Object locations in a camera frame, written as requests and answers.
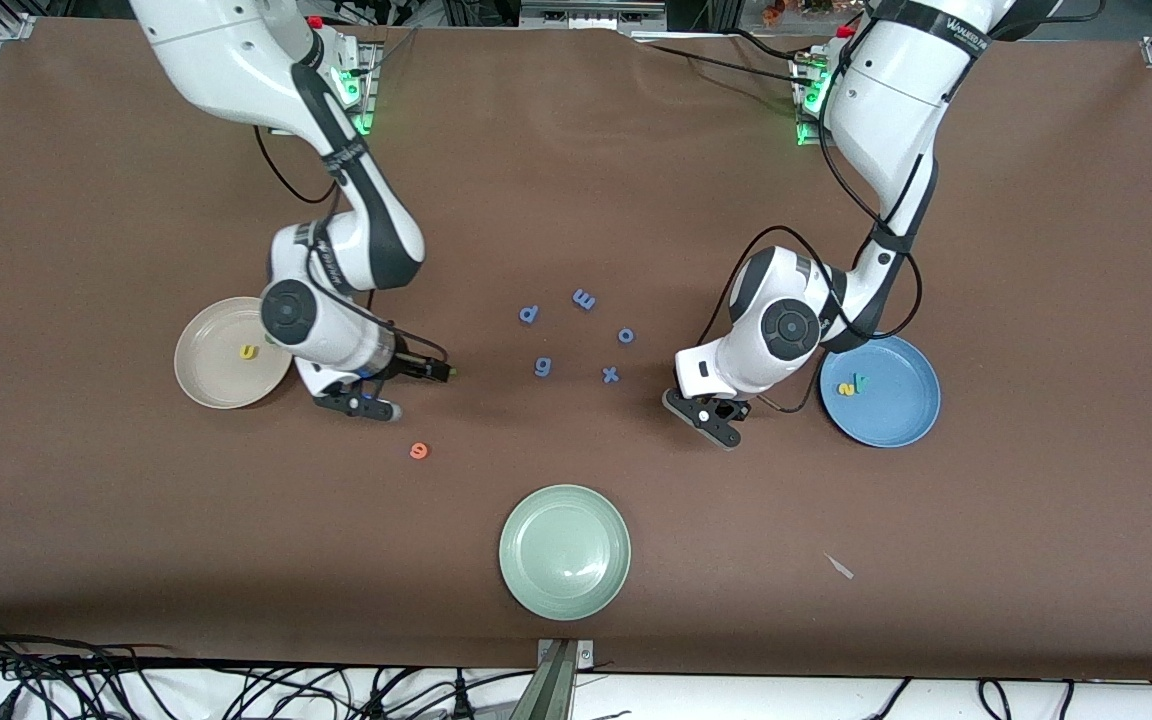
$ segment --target green plate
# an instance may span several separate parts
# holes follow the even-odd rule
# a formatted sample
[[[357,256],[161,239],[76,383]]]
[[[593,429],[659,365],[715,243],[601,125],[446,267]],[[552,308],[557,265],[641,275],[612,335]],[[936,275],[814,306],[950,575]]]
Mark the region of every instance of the green plate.
[[[500,574],[522,606],[550,620],[607,607],[630,573],[630,530],[607,498],[581,486],[538,488],[500,533]]]

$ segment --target blue plate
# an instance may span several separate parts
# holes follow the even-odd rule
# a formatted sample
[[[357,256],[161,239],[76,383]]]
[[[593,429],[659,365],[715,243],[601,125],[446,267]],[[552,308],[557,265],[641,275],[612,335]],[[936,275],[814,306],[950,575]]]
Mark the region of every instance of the blue plate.
[[[901,338],[872,340],[820,366],[820,397],[839,429],[865,445],[902,447],[927,434],[941,414],[941,384],[918,348]],[[840,384],[861,379],[846,396]]]

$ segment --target brown tabletop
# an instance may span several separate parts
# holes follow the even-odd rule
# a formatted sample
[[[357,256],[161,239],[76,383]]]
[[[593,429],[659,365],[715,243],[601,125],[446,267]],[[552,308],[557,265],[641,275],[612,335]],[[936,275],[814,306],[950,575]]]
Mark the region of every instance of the brown tabletop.
[[[904,333],[943,406],[901,450],[813,402],[758,407],[727,454],[660,407],[755,233],[790,223],[846,263],[867,232],[795,146],[785,83],[613,32],[429,29],[385,66],[371,141],[429,241],[376,309],[460,376],[394,382],[392,425],[291,376],[207,410],[175,382],[180,331],[259,295],[271,234],[324,207],[278,185],[251,128],[180,99],[134,23],[46,18],[5,47],[0,626],[242,659],[526,665],[566,635],[621,670],[1152,676],[1137,47],[1000,45],[963,86]],[[303,143],[270,150],[325,187]],[[626,589],[578,623],[522,609],[497,568],[506,515],[552,483],[598,488],[634,541]]]

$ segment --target white robotic arm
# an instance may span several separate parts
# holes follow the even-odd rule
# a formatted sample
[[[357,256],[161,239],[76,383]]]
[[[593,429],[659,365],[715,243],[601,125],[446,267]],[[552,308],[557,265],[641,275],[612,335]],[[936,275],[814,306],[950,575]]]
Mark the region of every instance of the white robotic arm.
[[[937,187],[937,128],[988,46],[988,28],[1005,17],[1011,26],[1016,3],[881,0],[855,36],[795,59],[795,76],[814,81],[796,91],[799,113],[823,118],[877,192],[877,219],[850,272],[785,247],[750,256],[727,301],[732,332],[675,356],[679,387],[664,393],[667,409],[732,450],[740,433],[730,423],[745,418],[748,400],[803,366],[818,346],[844,353],[874,336]],[[1059,1],[1020,3],[1033,17],[1038,3]]]
[[[353,304],[356,291],[411,282],[425,241],[376,167],[346,103],[357,101],[353,38],[311,29],[293,0],[132,0],[132,9],[177,91],[200,109],[234,122],[285,129],[310,143],[351,211],[274,236],[262,323],[296,356],[319,406],[394,420],[378,397],[395,374],[447,381],[445,357],[406,350],[401,332]],[[376,384],[364,392],[364,382]]]

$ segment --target beige plate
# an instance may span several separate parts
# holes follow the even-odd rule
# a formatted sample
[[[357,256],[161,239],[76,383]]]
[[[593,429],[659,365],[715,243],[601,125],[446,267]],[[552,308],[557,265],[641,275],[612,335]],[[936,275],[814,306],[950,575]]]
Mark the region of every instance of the beige plate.
[[[256,348],[243,359],[242,347]],[[180,389],[198,406],[232,410],[270,394],[291,365],[291,353],[265,341],[260,300],[230,297],[195,316],[180,333],[175,370]]]

